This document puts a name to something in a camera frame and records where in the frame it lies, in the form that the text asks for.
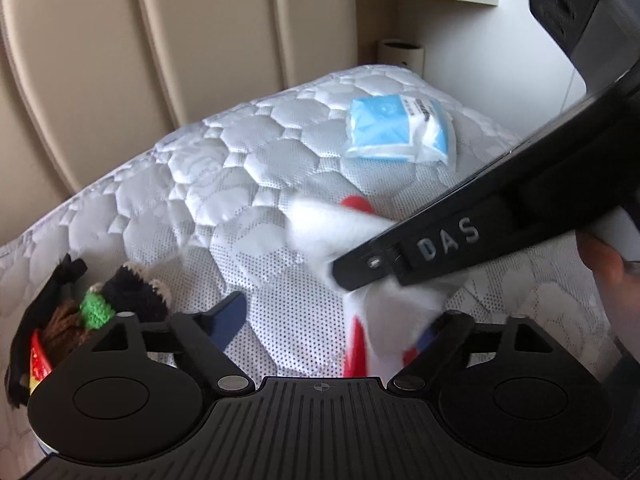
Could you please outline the person's right hand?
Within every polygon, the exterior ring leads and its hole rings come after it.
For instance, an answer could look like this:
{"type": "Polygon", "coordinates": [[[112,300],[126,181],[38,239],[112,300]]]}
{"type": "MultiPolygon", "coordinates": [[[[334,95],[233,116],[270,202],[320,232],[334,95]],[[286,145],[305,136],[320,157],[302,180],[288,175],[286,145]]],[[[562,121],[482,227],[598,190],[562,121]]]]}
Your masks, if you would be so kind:
{"type": "Polygon", "coordinates": [[[639,327],[639,277],[625,270],[615,249],[587,233],[576,234],[577,248],[591,271],[614,333],[632,333],[639,327]]]}

